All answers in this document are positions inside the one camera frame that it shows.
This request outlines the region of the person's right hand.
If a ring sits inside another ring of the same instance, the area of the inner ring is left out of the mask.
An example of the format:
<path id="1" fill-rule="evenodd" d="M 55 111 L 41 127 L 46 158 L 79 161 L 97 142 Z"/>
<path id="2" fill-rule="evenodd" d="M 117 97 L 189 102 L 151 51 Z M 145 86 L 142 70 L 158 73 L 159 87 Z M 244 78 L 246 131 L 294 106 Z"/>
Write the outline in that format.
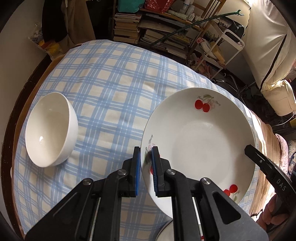
<path id="1" fill-rule="evenodd" d="M 276 199 L 274 194 L 256 222 L 268 233 L 269 240 L 295 240 L 295 209 L 276 214 Z"/>

